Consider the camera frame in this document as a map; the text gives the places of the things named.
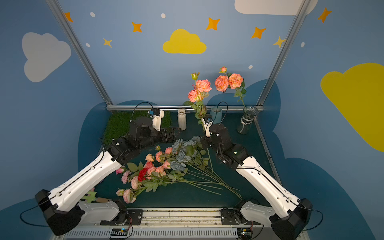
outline artificial grass mat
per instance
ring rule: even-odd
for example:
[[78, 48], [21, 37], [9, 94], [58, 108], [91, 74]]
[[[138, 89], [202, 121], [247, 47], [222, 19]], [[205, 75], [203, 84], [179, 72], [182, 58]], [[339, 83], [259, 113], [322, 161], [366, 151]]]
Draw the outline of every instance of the artificial grass mat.
[[[133, 119], [146, 117], [147, 111], [135, 111]], [[104, 145], [111, 143], [112, 139], [117, 139], [129, 131], [129, 121], [132, 119], [132, 112], [117, 112], [110, 116], [107, 127], [104, 131]], [[169, 111], [164, 111], [164, 117], [161, 119], [161, 127], [172, 126], [172, 118]]]

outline orange star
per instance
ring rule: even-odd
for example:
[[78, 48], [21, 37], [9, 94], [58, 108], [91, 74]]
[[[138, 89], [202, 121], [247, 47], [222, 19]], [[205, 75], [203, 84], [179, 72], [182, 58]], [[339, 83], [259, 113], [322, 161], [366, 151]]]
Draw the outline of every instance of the orange star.
[[217, 24], [219, 21], [220, 21], [220, 19], [213, 20], [212, 18], [209, 18], [209, 24], [208, 24], [207, 30], [213, 29], [213, 30], [217, 31]]
[[258, 39], [261, 39], [262, 38], [262, 34], [263, 32], [266, 30], [266, 28], [264, 29], [259, 29], [259, 28], [255, 28], [255, 33], [253, 34], [253, 36], [251, 38], [258, 38]]
[[142, 31], [141, 31], [141, 23], [136, 24], [136, 23], [132, 22], [132, 24], [133, 24], [133, 32], [138, 31], [138, 32], [142, 33]]
[[73, 22], [71, 19], [71, 13], [65, 13], [65, 16], [67, 17], [68, 21]]
[[324, 9], [324, 12], [322, 13], [322, 15], [318, 18], [319, 20], [325, 21], [325, 19], [327, 18], [327, 16], [331, 13], [332, 11], [327, 11], [327, 8]]

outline pink rose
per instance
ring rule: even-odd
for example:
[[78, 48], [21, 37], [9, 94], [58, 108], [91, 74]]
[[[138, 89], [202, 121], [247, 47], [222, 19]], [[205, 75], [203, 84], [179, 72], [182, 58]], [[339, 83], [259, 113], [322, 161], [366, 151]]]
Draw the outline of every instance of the pink rose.
[[208, 81], [208, 79], [206, 79], [206, 80], [197, 80], [196, 88], [201, 93], [202, 92], [209, 92], [209, 91], [212, 90], [211, 83]]
[[234, 73], [231, 76], [229, 76], [228, 84], [231, 87], [231, 89], [235, 89], [241, 86], [241, 83], [243, 82], [243, 78], [240, 74]]
[[127, 189], [127, 190], [125, 190], [124, 193], [123, 193], [123, 195], [122, 195], [122, 197], [124, 198], [124, 201], [125, 201], [126, 203], [130, 203], [130, 202], [129, 202], [129, 199], [131, 198], [131, 189]]
[[160, 173], [160, 175], [165, 176], [164, 167], [160, 166], [156, 168], [156, 172]]
[[170, 154], [172, 152], [172, 150], [173, 150], [173, 147], [167, 147], [165, 153]]
[[153, 167], [153, 163], [152, 162], [147, 162], [145, 165], [144, 165], [144, 168], [151, 168]]
[[148, 153], [148, 155], [145, 157], [145, 160], [149, 161], [149, 162], [153, 162], [154, 158], [153, 158], [152, 154]]
[[150, 169], [147, 170], [147, 175], [151, 175], [151, 173], [153, 173], [154, 171], [156, 171], [156, 167], [151, 167]]
[[121, 181], [122, 181], [124, 184], [127, 183], [127, 181], [128, 181], [128, 176], [129, 176], [130, 173], [131, 173], [130, 171], [126, 171], [126, 172], [122, 175], [122, 177], [121, 177]]
[[188, 94], [188, 98], [189, 98], [189, 100], [190, 100], [191, 102], [193, 102], [193, 103], [196, 101], [197, 97], [198, 97], [198, 95], [197, 95], [197, 91], [196, 91], [196, 90], [192, 90], [192, 91], [190, 91], [189, 94]]
[[124, 189], [119, 189], [116, 191], [117, 196], [123, 196], [124, 195]]
[[228, 88], [228, 77], [220, 75], [215, 81], [216, 89], [220, 92], [225, 92]]
[[124, 172], [124, 169], [119, 168], [119, 169], [117, 169], [115, 172], [116, 172], [116, 175], [118, 175], [118, 174], [120, 174], [120, 173], [123, 173], [123, 172]]
[[158, 153], [156, 153], [156, 160], [157, 160], [158, 162], [161, 161], [161, 159], [160, 159], [160, 155], [161, 155], [161, 154], [163, 154], [162, 151], [159, 151]]
[[137, 189], [138, 187], [138, 183], [139, 183], [138, 177], [139, 176], [134, 176], [131, 180], [131, 186], [133, 189]]
[[166, 160], [164, 163], [163, 163], [163, 168], [164, 169], [170, 169], [170, 167], [168, 167], [170, 165], [170, 163]]

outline red rose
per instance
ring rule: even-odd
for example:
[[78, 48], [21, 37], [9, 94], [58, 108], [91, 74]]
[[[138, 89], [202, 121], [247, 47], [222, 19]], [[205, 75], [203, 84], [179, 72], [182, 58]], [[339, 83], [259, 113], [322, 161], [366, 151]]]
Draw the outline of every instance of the red rose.
[[141, 181], [144, 181], [146, 179], [146, 175], [147, 175], [147, 171], [148, 171], [149, 168], [143, 168], [140, 172], [139, 172], [139, 177], [137, 178], [139, 180], [139, 182]]

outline orange rose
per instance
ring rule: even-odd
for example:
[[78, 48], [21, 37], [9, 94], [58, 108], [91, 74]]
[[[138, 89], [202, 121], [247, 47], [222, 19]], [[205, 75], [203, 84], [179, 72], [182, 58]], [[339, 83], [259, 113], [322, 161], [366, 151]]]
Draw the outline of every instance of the orange rose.
[[234, 73], [231, 76], [229, 76], [228, 83], [231, 89], [235, 89], [241, 86], [241, 83], [243, 82], [243, 78], [240, 74]]
[[228, 88], [228, 77], [220, 75], [215, 81], [216, 89], [220, 92], [225, 92]]

